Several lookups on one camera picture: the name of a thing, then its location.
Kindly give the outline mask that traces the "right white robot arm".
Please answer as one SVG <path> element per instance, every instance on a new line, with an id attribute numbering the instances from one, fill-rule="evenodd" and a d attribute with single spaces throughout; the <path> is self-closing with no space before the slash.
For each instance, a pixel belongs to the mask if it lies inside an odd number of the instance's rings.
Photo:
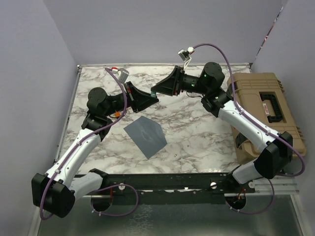
<path id="1" fill-rule="evenodd" d="M 201 103 L 207 112 L 236 128 L 258 149 L 258 158 L 236 168 L 226 180 L 227 189 L 238 192 L 244 183 L 260 177 L 272 179 L 289 164 L 293 138 L 288 132 L 279 133 L 263 124 L 241 108 L 235 98 L 221 88 L 224 78 L 221 66 L 215 62 L 206 63 L 198 77 L 187 75 L 183 67 L 175 66 L 151 91 L 169 96 L 183 91 L 201 94 Z"/>

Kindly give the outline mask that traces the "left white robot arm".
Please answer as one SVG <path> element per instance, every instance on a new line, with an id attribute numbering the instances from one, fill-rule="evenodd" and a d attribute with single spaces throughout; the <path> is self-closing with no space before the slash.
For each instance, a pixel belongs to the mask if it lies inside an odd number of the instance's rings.
<path id="1" fill-rule="evenodd" d="M 137 113 L 156 104 L 155 92 L 137 89 L 131 82 L 121 85 L 122 93 L 108 95 L 103 88 L 93 88 L 88 93 L 88 112 L 75 141 L 65 154 L 45 174 L 35 174 L 31 180 L 33 204 L 39 207 L 42 220 L 53 215 L 64 218 L 74 203 L 89 192 L 103 194 L 108 190 L 106 174 L 94 170 L 80 180 L 74 177 L 88 155 L 109 133 L 110 128 L 121 120 L 128 107 Z M 110 116 L 122 114 L 116 121 Z"/>

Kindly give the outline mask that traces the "tan plastic tool case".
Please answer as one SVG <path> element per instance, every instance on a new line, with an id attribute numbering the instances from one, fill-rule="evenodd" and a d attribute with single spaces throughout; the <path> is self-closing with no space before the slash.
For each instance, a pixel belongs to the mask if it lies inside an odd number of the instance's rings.
<path id="1" fill-rule="evenodd" d="M 284 96 L 281 81 L 274 73 L 234 73 L 236 100 L 241 107 L 263 124 L 288 132 L 293 147 L 305 156 L 307 149 L 300 128 L 296 125 Z"/>

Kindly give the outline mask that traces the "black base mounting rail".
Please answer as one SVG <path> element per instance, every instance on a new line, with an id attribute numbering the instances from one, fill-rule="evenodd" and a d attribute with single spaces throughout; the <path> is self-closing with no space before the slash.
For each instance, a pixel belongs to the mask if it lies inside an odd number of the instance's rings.
<path id="1" fill-rule="evenodd" d="M 101 177 L 101 191 L 88 191 L 92 202 L 114 205 L 224 204 L 225 194 L 254 193 L 252 182 L 239 184 L 228 173 L 203 174 L 107 174 Z"/>

